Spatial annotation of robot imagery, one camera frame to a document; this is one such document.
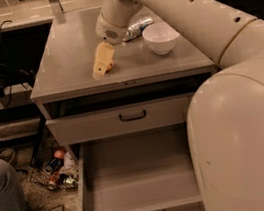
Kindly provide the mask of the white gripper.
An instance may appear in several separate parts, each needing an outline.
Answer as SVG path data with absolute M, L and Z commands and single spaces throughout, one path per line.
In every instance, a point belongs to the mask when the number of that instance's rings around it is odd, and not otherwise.
M 93 62 L 93 75 L 95 79 L 101 79 L 106 74 L 106 67 L 109 65 L 115 54 L 112 45 L 120 44 L 125 37 L 127 27 L 116 27 L 103 18 L 103 14 L 97 17 L 96 34 L 104 40 L 99 43 L 95 50 Z

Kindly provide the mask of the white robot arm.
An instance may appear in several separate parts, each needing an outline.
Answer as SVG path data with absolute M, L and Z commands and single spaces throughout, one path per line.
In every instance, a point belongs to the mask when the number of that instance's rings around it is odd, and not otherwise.
M 98 35 L 120 43 L 141 6 L 220 68 L 187 114 L 205 211 L 264 211 L 264 21 L 214 0 L 105 0 Z

